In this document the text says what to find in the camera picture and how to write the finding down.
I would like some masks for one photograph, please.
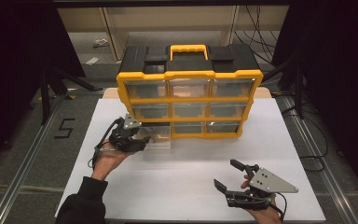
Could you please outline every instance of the black tripod leg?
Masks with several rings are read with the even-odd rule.
[[[90,85],[89,83],[77,78],[77,77],[74,77],[74,76],[71,76],[69,75],[68,73],[66,73],[65,71],[62,71],[60,68],[57,68],[57,67],[53,67],[51,68],[54,72],[56,72],[57,74],[59,74],[60,76],[63,76],[65,78],[68,78],[69,80],[75,82],[77,85],[85,88],[86,90],[88,91],[101,91],[103,88],[96,88],[92,85]]]

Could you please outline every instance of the metal rail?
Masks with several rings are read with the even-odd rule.
[[[34,139],[31,147],[28,149],[28,152],[21,163],[19,170],[14,176],[11,184],[9,185],[4,197],[0,202],[0,223],[4,223],[7,218],[8,212],[11,209],[14,201],[19,194],[21,186],[28,175],[30,168],[34,163],[34,159],[37,156],[37,153],[46,137],[46,133],[50,127],[51,122],[54,120],[55,114],[62,104],[64,96],[57,96],[54,100],[53,107],[51,108],[51,114],[44,125],[42,125]]]
[[[288,107],[294,106],[294,102],[292,98],[290,99],[285,98],[284,103]],[[322,155],[322,151],[319,149],[318,145],[313,139],[312,134],[310,133],[310,130],[308,129],[307,124],[304,122],[304,120],[296,116],[293,116],[293,120],[309,152],[315,156]],[[342,190],[341,186],[338,184],[336,178],[334,177],[328,163],[325,161],[324,158],[321,158],[321,161],[324,162],[325,165],[324,169],[320,172],[321,177],[324,181],[324,184],[327,187],[327,190],[330,193],[330,196],[332,197],[334,203],[336,204],[338,212],[341,214],[343,221],[348,224],[358,223],[358,217],[353,211],[351,203],[346,197],[344,191]]]

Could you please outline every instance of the yellow storage organizer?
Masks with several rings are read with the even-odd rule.
[[[171,138],[229,138],[242,133],[263,74],[248,45],[127,47],[118,95],[142,123],[171,128]]]

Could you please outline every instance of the robotic hand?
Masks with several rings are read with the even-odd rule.
[[[226,196],[228,207],[239,207],[250,210],[265,210],[272,207],[284,218],[284,212],[272,204],[276,194],[297,193],[298,188],[289,184],[285,180],[276,176],[265,168],[260,168],[257,164],[254,166],[244,165],[236,160],[231,160],[230,164],[240,171],[245,171],[250,179],[250,187],[245,192],[227,190],[227,187],[214,180],[214,186]]]
[[[126,114],[125,119],[122,117],[116,119],[109,126],[100,143],[94,148],[95,152],[91,159],[92,168],[98,159],[100,151],[120,150],[123,152],[137,152],[144,150],[150,140],[150,136],[146,136],[144,139],[133,139],[133,136],[138,133],[141,126],[142,123],[132,118],[129,114]],[[109,136],[109,143],[115,148],[103,148],[103,142],[111,130],[112,133]]]

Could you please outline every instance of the black sleeve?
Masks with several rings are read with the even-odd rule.
[[[56,224],[103,224],[106,212],[103,194],[106,187],[106,181],[84,176],[79,192],[69,195],[62,204]]]

